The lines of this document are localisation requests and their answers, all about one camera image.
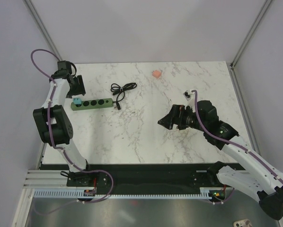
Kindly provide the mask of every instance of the black cable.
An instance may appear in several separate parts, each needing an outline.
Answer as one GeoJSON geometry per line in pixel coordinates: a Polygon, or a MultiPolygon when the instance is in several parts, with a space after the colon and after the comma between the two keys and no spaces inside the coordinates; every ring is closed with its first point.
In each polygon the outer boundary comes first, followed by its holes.
{"type": "Polygon", "coordinates": [[[60,174],[61,174],[62,176],[67,177],[67,178],[69,177],[69,173],[67,173],[66,171],[61,171],[60,174]]]}
{"type": "Polygon", "coordinates": [[[128,83],[128,84],[125,84],[123,87],[119,86],[119,85],[116,84],[116,83],[111,84],[111,89],[110,89],[110,90],[113,92],[113,95],[114,95],[114,96],[115,96],[115,95],[118,95],[118,96],[116,97],[116,101],[113,102],[113,103],[116,103],[116,106],[117,106],[117,109],[118,109],[118,110],[121,109],[121,106],[119,105],[119,102],[124,99],[124,96],[125,96],[124,92],[125,92],[125,91],[128,91],[128,90],[132,90],[132,89],[134,89],[134,88],[136,88],[136,87],[137,87],[137,84],[136,84],[136,83],[128,83]],[[120,96],[122,93],[124,94],[124,96],[123,96],[120,100],[118,100],[119,96],[120,96]]]}
{"type": "Polygon", "coordinates": [[[76,66],[75,66],[75,64],[73,64],[73,63],[70,62],[70,61],[69,61],[69,63],[70,63],[70,65],[74,68],[74,70],[75,70],[75,73],[74,73],[74,75],[73,75],[73,77],[75,77],[75,75],[76,75],[76,73],[77,73],[76,66]]]}

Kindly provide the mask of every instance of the marble tabletop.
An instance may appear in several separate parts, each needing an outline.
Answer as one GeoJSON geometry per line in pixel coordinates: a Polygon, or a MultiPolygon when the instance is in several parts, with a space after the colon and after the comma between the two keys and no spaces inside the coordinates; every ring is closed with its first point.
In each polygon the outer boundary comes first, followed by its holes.
{"type": "MultiPolygon", "coordinates": [[[[104,108],[72,111],[71,99],[64,109],[72,123],[73,140],[89,163],[212,163],[235,162],[209,144],[193,129],[167,130],[157,124],[173,104],[186,105],[183,92],[198,91],[199,100],[210,100],[218,116],[232,125],[250,145],[238,101],[223,61],[77,64],[86,94],[82,100],[110,98],[110,86],[135,82],[126,92],[121,110],[104,108]],[[156,79],[152,71],[162,71],[156,79]]],[[[60,153],[47,146],[43,164],[66,163],[60,153]]]]}

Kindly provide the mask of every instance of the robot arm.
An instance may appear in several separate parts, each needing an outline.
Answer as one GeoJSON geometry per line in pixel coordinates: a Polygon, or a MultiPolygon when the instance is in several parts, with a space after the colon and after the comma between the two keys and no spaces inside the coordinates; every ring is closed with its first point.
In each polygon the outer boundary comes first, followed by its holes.
{"type": "Polygon", "coordinates": [[[199,101],[195,107],[196,95],[196,91],[186,91],[184,96],[188,101],[187,106],[173,105],[169,114],[160,119],[158,124],[169,130],[176,124],[179,130],[189,127],[203,131],[209,143],[234,158],[251,175],[238,173],[226,164],[217,162],[207,171],[212,184],[222,183],[236,188],[256,200],[270,217],[281,219],[283,173],[249,148],[233,127],[220,121],[210,101],[199,101]]]}
{"type": "Polygon", "coordinates": [[[60,151],[69,165],[70,171],[77,172],[77,169],[66,159],[63,150],[66,152],[69,160],[75,163],[80,169],[86,169],[88,163],[86,159],[81,156],[73,142],[73,128],[63,106],[66,98],[71,98],[73,95],[85,95],[86,91],[82,76],[79,75],[75,77],[72,75],[70,62],[59,61],[57,65],[58,70],[52,75],[55,84],[52,81],[50,82],[50,91],[47,100],[40,109],[33,111],[33,117],[41,140],[52,146],[47,115],[48,103],[51,102],[50,118],[54,143],[57,150],[60,151]],[[56,87],[54,95],[50,98],[54,87],[56,87]]]}

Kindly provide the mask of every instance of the gray wall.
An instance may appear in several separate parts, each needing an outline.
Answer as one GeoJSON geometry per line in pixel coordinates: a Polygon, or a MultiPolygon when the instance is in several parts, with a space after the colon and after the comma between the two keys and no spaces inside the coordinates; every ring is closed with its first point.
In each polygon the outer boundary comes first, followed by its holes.
{"type": "Polygon", "coordinates": [[[274,1],[235,71],[261,153],[283,171],[283,0],[274,1]]]}
{"type": "Polygon", "coordinates": [[[31,0],[75,63],[232,61],[265,0],[31,0]]]}
{"type": "MultiPolygon", "coordinates": [[[[35,48],[48,47],[24,3],[0,0],[0,227],[11,225],[40,148],[32,111],[44,102],[49,82],[30,62],[35,48]]],[[[51,56],[40,53],[36,60],[54,72],[51,56]]]]}

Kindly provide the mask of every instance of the power strip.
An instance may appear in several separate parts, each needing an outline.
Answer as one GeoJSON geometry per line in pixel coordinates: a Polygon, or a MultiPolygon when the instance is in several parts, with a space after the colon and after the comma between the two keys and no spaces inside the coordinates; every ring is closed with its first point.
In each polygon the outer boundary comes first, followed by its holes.
{"type": "Polygon", "coordinates": [[[80,105],[71,103],[71,109],[73,111],[77,110],[91,110],[113,107],[113,100],[111,98],[95,99],[83,101],[80,105]]]}

